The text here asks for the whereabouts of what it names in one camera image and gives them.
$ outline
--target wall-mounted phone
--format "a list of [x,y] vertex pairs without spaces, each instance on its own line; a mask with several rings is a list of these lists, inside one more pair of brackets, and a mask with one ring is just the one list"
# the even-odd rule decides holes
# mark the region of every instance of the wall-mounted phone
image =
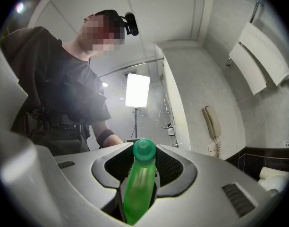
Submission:
[[209,129],[209,133],[211,138],[214,139],[216,144],[216,156],[220,158],[221,154],[221,142],[219,136],[221,135],[221,126],[216,114],[216,111],[212,106],[206,106],[202,109],[204,118],[207,123],[207,127]]

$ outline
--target towel rack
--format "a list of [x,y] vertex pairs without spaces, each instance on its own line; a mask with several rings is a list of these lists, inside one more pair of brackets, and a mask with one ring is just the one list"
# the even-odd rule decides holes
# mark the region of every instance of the towel rack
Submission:
[[[261,6],[263,6],[263,4],[262,4],[259,0],[257,0],[256,5],[255,5],[255,8],[254,8],[254,11],[253,11],[253,14],[252,14],[252,16],[251,16],[251,18],[250,18],[250,20],[249,20],[250,23],[252,23],[253,20],[254,20],[254,17],[255,17],[255,15],[256,15],[257,10],[258,10],[259,4],[260,4]],[[226,65],[226,66],[230,66],[230,61],[231,61],[231,57],[228,58],[228,60],[226,61],[225,65]]]

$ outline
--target neck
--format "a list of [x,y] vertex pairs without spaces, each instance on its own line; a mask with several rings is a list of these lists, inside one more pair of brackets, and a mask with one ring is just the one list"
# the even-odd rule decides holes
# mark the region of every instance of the neck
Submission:
[[94,55],[93,51],[84,50],[81,45],[78,43],[77,39],[69,43],[63,43],[62,47],[74,57],[82,60],[89,61],[90,57]]

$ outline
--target wrist strap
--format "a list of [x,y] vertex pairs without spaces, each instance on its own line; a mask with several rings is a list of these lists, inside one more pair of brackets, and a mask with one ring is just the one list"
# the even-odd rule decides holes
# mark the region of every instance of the wrist strap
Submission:
[[105,141],[106,138],[108,138],[110,135],[115,134],[112,130],[105,130],[103,131],[98,139],[96,140],[97,143],[100,145],[100,148],[102,148],[103,142]]

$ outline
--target green bottle cap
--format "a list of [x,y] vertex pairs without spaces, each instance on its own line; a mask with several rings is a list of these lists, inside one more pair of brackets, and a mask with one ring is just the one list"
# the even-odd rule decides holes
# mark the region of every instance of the green bottle cap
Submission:
[[149,163],[155,158],[156,146],[151,140],[140,139],[133,146],[133,154],[137,161]]

